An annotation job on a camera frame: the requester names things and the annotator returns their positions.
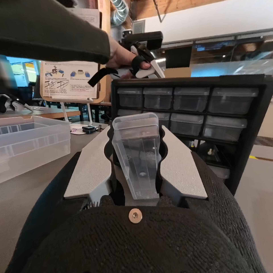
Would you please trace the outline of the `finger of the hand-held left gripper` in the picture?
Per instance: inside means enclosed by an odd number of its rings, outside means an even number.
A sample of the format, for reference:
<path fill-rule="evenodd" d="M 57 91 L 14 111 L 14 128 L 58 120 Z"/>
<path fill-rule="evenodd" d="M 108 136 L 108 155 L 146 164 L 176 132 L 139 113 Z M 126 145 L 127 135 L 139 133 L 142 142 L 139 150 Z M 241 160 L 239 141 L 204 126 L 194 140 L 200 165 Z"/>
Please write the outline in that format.
<path fill-rule="evenodd" d="M 151 66 L 155 69 L 154 74 L 156 75 L 156 77 L 161 79 L 165 78 L 164 71 L 160 68 L 156 60 L 154 59 L 150 63 L 151 63 Z"/>

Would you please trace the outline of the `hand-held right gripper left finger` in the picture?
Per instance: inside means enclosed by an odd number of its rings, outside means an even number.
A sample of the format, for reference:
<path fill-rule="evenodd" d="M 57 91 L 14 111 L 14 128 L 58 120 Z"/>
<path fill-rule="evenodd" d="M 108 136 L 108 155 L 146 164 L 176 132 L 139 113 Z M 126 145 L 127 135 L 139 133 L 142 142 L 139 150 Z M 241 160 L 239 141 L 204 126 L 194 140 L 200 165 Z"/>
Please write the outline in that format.
<path fill-rule="evenodd" d="M 112 132 L 111 126 L 107 126 L 82 149 L 64 193 L 65 200 L 87 198 L 100 202 L 102 196 L 113 191 Z"/>

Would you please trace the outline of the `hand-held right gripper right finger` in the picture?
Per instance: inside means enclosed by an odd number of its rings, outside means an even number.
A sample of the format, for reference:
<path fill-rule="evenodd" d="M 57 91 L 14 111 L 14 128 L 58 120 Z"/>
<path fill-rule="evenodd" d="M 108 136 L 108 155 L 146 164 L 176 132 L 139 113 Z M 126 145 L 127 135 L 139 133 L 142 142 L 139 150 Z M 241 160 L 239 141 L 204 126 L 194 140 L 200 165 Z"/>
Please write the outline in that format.
<path fill-rule="evenodd" d="M 158 166 L 162 180 L 159 193 L 169 197 L 174 205 L 179 205 L 184 198 L 206 200 L 208 195 L 191 150 L 165 126 L 161 128 L 161 144 L 166 152 Z"/>

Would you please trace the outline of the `small clear plastic drawer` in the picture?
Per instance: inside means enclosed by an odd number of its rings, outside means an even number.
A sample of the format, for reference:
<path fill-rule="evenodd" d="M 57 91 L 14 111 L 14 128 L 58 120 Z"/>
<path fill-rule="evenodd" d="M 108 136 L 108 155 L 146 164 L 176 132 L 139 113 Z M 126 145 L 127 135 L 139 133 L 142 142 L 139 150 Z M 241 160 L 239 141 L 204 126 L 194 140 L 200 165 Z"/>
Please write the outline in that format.
<path fill-rule="evenodd" d="M 159 120 L 155 113 L 117 117 L 112 123 L 112 145 L 134 200 L 156 199 Z"/>

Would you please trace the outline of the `clear plastic storage bin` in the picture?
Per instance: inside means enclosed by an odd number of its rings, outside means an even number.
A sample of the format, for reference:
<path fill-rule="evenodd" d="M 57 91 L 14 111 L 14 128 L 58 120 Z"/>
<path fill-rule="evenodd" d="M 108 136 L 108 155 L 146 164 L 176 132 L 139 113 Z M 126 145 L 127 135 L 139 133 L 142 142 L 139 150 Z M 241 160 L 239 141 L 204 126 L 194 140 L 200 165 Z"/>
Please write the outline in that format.
<path fill-rule="evenodd" d="M 70 123 L 32 116 L 0 120 L 0 182 L 70 154 Z"/>

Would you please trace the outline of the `black drawer cabinet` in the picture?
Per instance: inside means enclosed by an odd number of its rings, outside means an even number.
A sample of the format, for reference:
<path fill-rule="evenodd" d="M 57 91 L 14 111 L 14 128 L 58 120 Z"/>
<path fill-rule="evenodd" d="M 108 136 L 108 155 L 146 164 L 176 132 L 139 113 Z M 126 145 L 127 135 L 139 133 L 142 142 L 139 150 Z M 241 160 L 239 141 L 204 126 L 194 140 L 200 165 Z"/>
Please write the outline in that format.
<path fill-rule="evenodd" d="M 272 138 L 258 136 L 258 132 L 261 129 L 266 112 L 270 107 L 270 103 L 272 102 L 272 76 L 259 74 L 216 77 L 114 80 L 111 84 L 112 117 L 117 117 L 117 110 L 119 109 L 119 99 L 117 97 L 118 88 L 144 87 L 258 88 L 258 96 L 253 100 L 247 114 L 247 128 L 245 131 L 243 131 L 237 143 L 230 144 L 235 145 L 236 154 L 230 161 L 232 163 L 230 176 L 228 179 L 223 181 L 230 192 L 234 195 L 237 191 L 239 181 L 243 175 L 243 171 L 250 155 L 257 157 L 258 159 L 272 161 Z M 189 139 L 189 137 L 186 136 L 174 135 L 180 141 Z"/>

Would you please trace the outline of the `person's left forearm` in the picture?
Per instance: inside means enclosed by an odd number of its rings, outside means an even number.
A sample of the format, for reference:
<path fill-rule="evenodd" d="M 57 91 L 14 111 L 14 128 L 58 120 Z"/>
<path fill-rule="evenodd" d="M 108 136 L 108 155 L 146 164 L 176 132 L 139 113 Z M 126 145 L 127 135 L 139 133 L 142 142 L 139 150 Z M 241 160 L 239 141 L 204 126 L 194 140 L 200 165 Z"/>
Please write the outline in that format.
<path fill-rule="evenodd" d="M 57 1 L 0 1 L 0 54 L 43 61 L 110 59 L 108 35 Z"/>

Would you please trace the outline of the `person's left hand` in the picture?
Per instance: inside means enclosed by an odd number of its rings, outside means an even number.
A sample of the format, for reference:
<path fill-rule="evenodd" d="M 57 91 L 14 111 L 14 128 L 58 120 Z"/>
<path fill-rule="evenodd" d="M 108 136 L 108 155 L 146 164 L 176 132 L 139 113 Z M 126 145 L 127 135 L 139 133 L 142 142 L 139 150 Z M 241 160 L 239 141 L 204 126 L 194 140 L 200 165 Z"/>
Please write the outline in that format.
<path fill-rule="evenodd" d="M 106 68 L 111 68 L 118 70 L 121 67 L 131 67 L 133 59 L 137 56 L 134 53 L 128 51 L 124 47 L 122 47 L 116 40 L 109 37 L 110 44 L 110 59 L 105 65 Z M 140 68 L 143 70 L 147 70 L 150 68 L 150 63 L 143 61 L 140 63 Z M 128 72 L 121 76 L 120 79 L 132 79 L 135 76 L 132 75 L 131 72 Z"/>

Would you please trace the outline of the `small beige board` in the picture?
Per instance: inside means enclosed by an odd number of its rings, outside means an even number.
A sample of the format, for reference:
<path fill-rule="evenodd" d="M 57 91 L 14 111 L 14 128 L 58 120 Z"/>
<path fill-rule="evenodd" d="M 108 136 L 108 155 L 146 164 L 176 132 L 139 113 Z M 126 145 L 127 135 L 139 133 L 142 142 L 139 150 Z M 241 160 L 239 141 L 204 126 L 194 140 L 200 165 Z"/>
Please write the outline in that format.
<path fill-rule="evenodd" d="M 191 77 L 190 67 L 168 68 L 164 71 L 165 78 Z"/>

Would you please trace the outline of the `black hanging panel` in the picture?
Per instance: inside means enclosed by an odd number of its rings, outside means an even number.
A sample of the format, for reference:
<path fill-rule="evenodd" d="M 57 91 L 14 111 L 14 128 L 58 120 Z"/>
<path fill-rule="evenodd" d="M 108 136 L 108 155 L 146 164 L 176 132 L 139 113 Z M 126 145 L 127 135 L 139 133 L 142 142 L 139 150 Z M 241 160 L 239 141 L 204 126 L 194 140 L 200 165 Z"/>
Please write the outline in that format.
<path fill-rule="evenodd" d="M 165 50 L 166 69 L 190 66 L 192 46 Z"/>

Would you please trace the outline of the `small black blue device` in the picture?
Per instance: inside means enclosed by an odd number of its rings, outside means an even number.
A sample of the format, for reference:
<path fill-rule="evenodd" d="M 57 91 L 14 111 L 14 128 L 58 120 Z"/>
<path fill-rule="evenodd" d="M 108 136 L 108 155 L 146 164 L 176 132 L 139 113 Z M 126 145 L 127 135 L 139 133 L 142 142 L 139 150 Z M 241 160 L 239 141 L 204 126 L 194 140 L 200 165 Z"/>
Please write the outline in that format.
<path fill-rule="evenodd" d="M 103 129 L 101 128 L 101 126 L 83 126 L 82 127 L 82 131 L 85 134 L 92 134 L 95 132 L 101 132 Z"/>

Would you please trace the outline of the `idle hand-held gripper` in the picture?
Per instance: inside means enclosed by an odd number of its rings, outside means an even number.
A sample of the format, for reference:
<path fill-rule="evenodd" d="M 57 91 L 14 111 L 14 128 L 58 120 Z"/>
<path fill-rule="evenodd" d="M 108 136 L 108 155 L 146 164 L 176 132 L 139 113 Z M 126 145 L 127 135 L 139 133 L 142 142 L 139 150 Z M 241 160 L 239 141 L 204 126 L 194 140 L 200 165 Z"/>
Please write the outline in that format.
<path fill-rule="evenodd" d="M 0 113 L 3 114 L 8 109 L 11 109 L 12 111 L 22 111 L 23 109 L 27 109 L 33 112 L 33 109 L 28 104 L 14 95 L 0 94 Z"/>

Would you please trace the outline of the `white wall vent grille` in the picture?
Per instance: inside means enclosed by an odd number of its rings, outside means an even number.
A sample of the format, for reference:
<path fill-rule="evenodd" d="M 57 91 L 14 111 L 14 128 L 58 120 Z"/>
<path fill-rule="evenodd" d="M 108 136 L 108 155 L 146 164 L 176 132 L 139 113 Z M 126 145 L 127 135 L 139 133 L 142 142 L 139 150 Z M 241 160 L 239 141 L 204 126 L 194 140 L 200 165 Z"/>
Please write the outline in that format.
<path fill-rule="evenodd" d="M 145 20 L 137 20 L 132 22 L 132 33 L 141 34 L 145 32 Z"/>

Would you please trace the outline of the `silver ventilation duct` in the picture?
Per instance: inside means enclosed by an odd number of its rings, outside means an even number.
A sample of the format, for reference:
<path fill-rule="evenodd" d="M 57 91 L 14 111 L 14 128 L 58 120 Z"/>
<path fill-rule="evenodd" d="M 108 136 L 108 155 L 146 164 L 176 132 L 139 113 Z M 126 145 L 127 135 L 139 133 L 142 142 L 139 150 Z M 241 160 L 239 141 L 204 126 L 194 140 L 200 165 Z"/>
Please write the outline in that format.
<path fill-rule="evenodd" d="M 125 0 L 111 0 L 115 10 L 111 12 L 111 26 L 122 25 L 128 17 L 129 8 Z"/>

